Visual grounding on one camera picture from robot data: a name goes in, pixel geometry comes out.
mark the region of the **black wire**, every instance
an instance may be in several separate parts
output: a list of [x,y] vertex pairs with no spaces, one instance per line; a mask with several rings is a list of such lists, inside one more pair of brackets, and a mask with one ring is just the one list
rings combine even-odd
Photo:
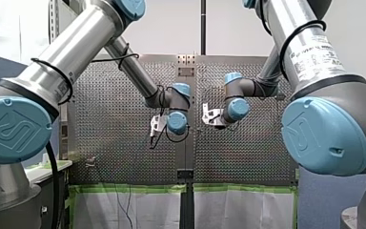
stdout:
[[263,24],[264,30],[269,34],[272,35],[272,32],[270,31],[269,27],[267,26],[267,22],[264,19],[264,10],[263,10],[263,0],[260,0],[260,20],[261,24]]
[[[130,49],[130,43],[127,43],[127,45],[126,45],[126,47],[124,48],[124,51],[123,51],[123,53],[121,54],[122,56],[123,55],[127,55],[128,53],[129,53],[129,49]],[[118,63],[118,70],[119,71],[121,71],[122,72],[122,70],[121,70],[121,66],[122,66],[122,64],[123,64],[123,61],[124,61],[124,59],[125,58],[122,58],[121,60],[120,60],[120,62]]]
[[160,133],[160,135],[159,135],[158,139],[155,141],[155,144],[154,144],[153,146],[151,146],[151,147],[150,147],[150,149],[151,149],[151,150],[154,150],[154,149],[156,148],[157,143],[159,142],[160,137],[161,137],[161,136],[163,135],[163,133],[165,132],[165,129],[166,129],[166,125],[165,125],[165,127],[162,129],[162,131],[161,131],[161,133]]
[[322,26],[322,29],[324,31],[326,31],[326,23],[324,21],[321,21],[321,20],[312,20],[312,21],[309,21],[307,23],[305,23],[304,25],[296,28],[293,33],[291,33],[290,36],[287,37],[287,39],[284,41],[284,44],[281,48],[281,51],[280,51],[280,60],[279,60],[279,63],[280,63],[280,69],[281,69],[281,72],[284,76],[285,79],[288,80],[288,76],[285,72],[285,67],[284,67],[284,57],[285,57],[285,52],[287,51],[291,41],[297,36],[299,35],[301,32],[303,32],[304,30],[310,28],[310,27],[318,27],[318,25]]
[[255,85],[257,85],[257,87],[261,90],[261,92],[263,93],[263,97],[259,97],[260,100],[264,100],[266,99],[266,92],[264,91],[263,87],[260,85],[259,82],[257,82],[257,80],[253,79],[252,80],[254,82]]
[[116,60],[120,60],[123,61],[125,58],[131,57],[131,56],[135,56],[135,58],[139,58],[139,54],[137,53],[131,53],[131,54],[126,54],[126,55],[122,55],[113,59],[98,59],[98,60],[93,60],[91,63],[101,63],[101,62],[110,62],[110,61],[116,61]]
[[[132,186],[129,184],[129,202],[127,203],[127,218],[129,218],[129,209],[130,209],[130,203],[132,200]],[[129,219],[130,221],[130,227],[132,228],[132,220]]]
[[159,102],[159,106],[160,106],[159,115],[162,116],[165,113],[166,95],[165,95],[165,88],[162,85],[158,85],[158,88],[161,89],[159,97],[158,97],[158,102]]
[[120,197],[119,197],[118,191],[117,191],[117,184],[116,183],[114,183],[114,188],[115,188],[115,193],[117,195],[117,204],[121,208],[121,211],[123,211],[123,213],[126,215],[127,219],[129,220],[130,227],[132,228],[132,219],[130,218],[129,213],[126,211],[126,209],[124,209],[123,205],[121,204]]
[[186,139],[187,139],[187,137],[189,136],[189,133],[190,133],[190,126],[188,125],[188,126],[187,126],[187,132],[186,132],[186,135],[185,135],[183,138],[179,139],[179,140],[173,140],[173,139],[171,139],[171,138],[169,137],[169,135],[168,135],[168,128],[166,128],[166,137],[168,138],[168,140],[169,140],[169,141],[171,141],[171,142],[173,142],[173,143],[179,143],[179,142],[182,142],[182,141],[186,140]]
[[49,155],[51,170],[52,170],[52,186],[53,186],[53,205],[52,205],[52,222],[51,229],[57,229],[58,225],[58,209],[59,209],[59,175],[55,160],[55,154],[51,143],[46,145],[47,154]]
[[72,96],[73,96],[73,87],[72,87],[72,82],[67,78],[67,76],[60,69],[58,69],[57,67],[53,66],[52,64],[50,64],[47,61],[40,60],[38,58],[32,58],[31,61],[32,62],[35,62],[37,64],[45,65],[45,66],[47,66],[47,67],[55,70],[57,73],[59,73],[59,75],[61,75],[61,77],[64,79],[65,83],[67,84],[67,87],[70,90],[70,93],[68,94],[68,97],[64,101],[58,103],[58,105],[65,104],[68,101],[70,101],[71,98],[72,98]]

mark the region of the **blue joint cap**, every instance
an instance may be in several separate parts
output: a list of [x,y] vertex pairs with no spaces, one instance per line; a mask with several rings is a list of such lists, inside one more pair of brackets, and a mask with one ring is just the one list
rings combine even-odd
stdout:
[[23,97],[0,97],[0,164],[37,155],[50,136],[51,119],[43,107]]
[[243,0],[243,6],[247,9],[253,9],[255,5],[255,0]]
[[132,21],[138,21],[145,14],[145,0],[112,0]]
[[335,103],[302,97],[284,111],[281,133],[293,159],[322,175],[352,176],[366,168],[366,136]]
[[172,87],[180,92],[181,94],[186,95],[187,97],[190,97],[190,85],[185,83],[173,83]]
[[235,120],[241,120],[244,118],[250,111],[251,106],[249,103],[243,98],[236,98],[230,102],[228,105],[228,116]]
[[243,78],[241,73],[227,73],[225,74],[225,85],[231,83],[232,81],[236,79]]
[[187,117],[181,112],[172,112],[168,115],[167,125],[175,135],[183,135],[186,132]]

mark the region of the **metal frame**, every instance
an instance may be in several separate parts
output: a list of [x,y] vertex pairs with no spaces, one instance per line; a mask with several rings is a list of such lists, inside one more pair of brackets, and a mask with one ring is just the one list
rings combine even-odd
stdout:
[[[96,59],[104,59],[110,58],[108,55],[100,54],[96,57]],[[197,98],[197,77],[198,73],[202,73],[205,71],[204,69],[198,69],[199,66],[203,66],[204,64],[213,64],[213,63],[224,63],[228,65],[237,66],[240,70],[242,65],[249,65],[249,63],[260,65],[260,68],[263,66],[266,58],[265,57],[234,57],[234,56],[193,56],[193,55],[142,55],[140,57],[140,61],[142,63],[163,63],[163,62],[175,62],[176,70],[175,70],[175,79],[174,82],[185,82],[189,84],[192,88],[192,97],[191,97],[191,105],[192,108],[188,113],[189,125],[191,126],[189,136],[183,142],[175,144],[175,166],[177,169],[176,172],[176,182],[177,183],[193,183],[193,177],[195,176],[195,164],[194,164],[194,152],[196,152],[196,144],[198,141],[197,135],[204,128],[212,128],[212,127],[204,127],[203,123],[201,123],[202,109],[198,110],[198,104],[201,100]],[[193,68],[194,75],[180,75],[180,68]],[[223,75],[216,75],[215,77],[221,77],[221,86],[223,84]],[[77,139],[75,136],[75,106],[74,101],[70,103],[69,112],[68,112],[68,124],[69,124],[69,153],[78,155],[77,152]],[[273,186],[290,186],[296,185],[295,179],[295,169],[296,164],[292,161],[290,165],[290,173],[291,177],[289,180],[276,180],[276,181],[267,181],[267,180],[249,180],[245,183],[253,183],[253,184],[263,184],[263,185],[273,185]],[[238,182],[243,183],[243,180],[227,180],[230,182]],[[195,182],[221,182],[221,180],[195,180]]]
[[[96,59],[106,59],[110,58],[108,55],[99,54]],[[188,113],[188,122],[191,126],[190,133],[187,139],[183,142],[177,143],[174,145],[174,156],[175,156],[175,169],[176,169],[176,179],[175,183],[185,184],[186,191],[181,194],[181,206],[180,206],[180,228],[188,229],[194,228],[194,192],[193,192],[193,184],[195,182],[202,182],[201,180],[195,179],[195,152],[197,148],[198,134],[201,133],[201,128],[203,128],[203,123],[201,120],[202,116],[202,104],[198,104],[201,99],[198,98],[199,86],[198,86],[198,77],[199,74],[207,71],[207,67],[202,69],[204,65],[213,64],[213,63],[224,63],[228,65],[232,65],[234,67],[246,66],[250,63],[255,64],[260,67],[260,70],[266,60],[266,57],[233,57],[233,56],[194,56],[194,55],[142,55],[140,56],[140,61],[145,63],[163,63],[163,62],[174,62],[175,65],[175,75],[174,82],[184,82],[191,86],[192,96],[190,98],[190,102],[192,108]],[[191,71],[187,71],[187,68],[193,69],[193,73]],[[221,76],[221,87],[223,85],[223,75],[216,75],[215,77]],[[69,105],[68,109],[68,124],[69,124],[69,154],[74,154],[78,156],[79,152],[77,149],[77,137],[75,132],[75,115],[76,115],[76,107],[75,100],[72,101]],[[93,168],[98,166],[96,164],[96,158],[87,158],[85,161],[85,166],[89,168]],[[244,180],[238,180],[237,183],[253,183],[253,184],[262,184],[262,185],[273,185],[273,186],[295,186],[297,185],[295,180],[295,168],[296,164],[292,161],[290,173],[292,174],[290,180],[284,181],[266,181],[266,180],[257,180],[245,182]],[[165,184],[165,183],[142,183],[142,184]]]

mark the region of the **pegboard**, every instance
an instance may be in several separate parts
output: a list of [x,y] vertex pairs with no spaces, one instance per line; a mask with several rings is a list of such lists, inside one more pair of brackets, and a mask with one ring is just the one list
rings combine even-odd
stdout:
[[247,98],[250,113],[226,130],[206,126],[202,104],[209,109],[224,107],[224,76],[238,72],[255,78],[265,58],[198,56],[196,76],[196,128],[194,182],[251,183],[294,185],[296,164],[288,154],[281,137],[281,115],[287,106],[291,89],[281,80],[279,93],[284,100]]
[[[161,85],[174,82],[175,59],[140,58]],[[176,183],[174,145],[162,137],[155,150],[149,149],[150,121],[157,112],[144,106],[142,95],[116,63],[90,64],[74,88],[69,145],[78,159],[71,169],[71,183]],[[87,165],[93,158],[94,166]]]
[[[194,127],[186,140],[194,148],[194,182],[232,182],[293,185],[295,164],[280,133],[280,119],[289,101],[284,80],[275,98],[251,98],[252,110],[238,126],[218,131],[201,121],[202,104],[221,108],[224,75],[240,72],[255,77],[265,57],[197,56],[192,109]],[[156,84],[170,86],[177,76],[177,57],[144,55],[141,63]],[[158,111],[146,108],[142,96],[115,63],[90,64],[74,86],[69,109],[70,152],[77,155],[71,168],[74,184],[116,182],[173,184],[176,179],[176,145],[162,137],[149,149],[149,123]],[[94,166],[88,160],[94,158]]]

